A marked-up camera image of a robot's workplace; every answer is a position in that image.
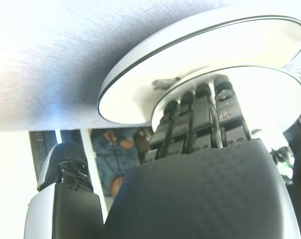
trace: white pole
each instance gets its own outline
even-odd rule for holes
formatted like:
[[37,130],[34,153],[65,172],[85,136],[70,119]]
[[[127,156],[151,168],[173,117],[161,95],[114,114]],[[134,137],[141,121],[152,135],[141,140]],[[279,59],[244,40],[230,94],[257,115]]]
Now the white pole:
[[80,131],[81,131],[84,151],[85,151],[87,161],[88,161],[89,173],[90,173],[92,185],[94,188],[94,193],[100,197],[103,220],[105,222],[108,211],[107,211],[107,207],[106,207],[106,203],[105,203],[105,199],[104,199],[104,194],[103,194],[103,189],[102,189],[99,172],[97,170],[97,165],[96,165],[96,161],[95,161],[95,153],[94,153],[94,150],[92,147],[91,137],[90,137],[88,129],[80,129]]

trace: round white disc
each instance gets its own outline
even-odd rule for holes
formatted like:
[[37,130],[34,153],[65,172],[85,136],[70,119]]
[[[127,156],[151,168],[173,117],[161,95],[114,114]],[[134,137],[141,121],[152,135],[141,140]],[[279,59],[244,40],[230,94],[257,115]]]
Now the round white disc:
[[281,12],[204,12],[163,29],[129,52],[106,77],[99,112],[117,123],[146,123],[159,99],[191,72],[220,64],[281,68],[300,50],[301,22]]
[[156,130],[168,102],[180,101],[186,92],[195,92],[196,86],[204,82],[213,88],[213,81],[218,75],[226,75],[232,83],[250,131],[275,128],[284,132],[301,114],[301,83],[286,71],[235,66],[203,72],[201,70],[181,79],[178,86],[158,101],[151,120],[153,130]]

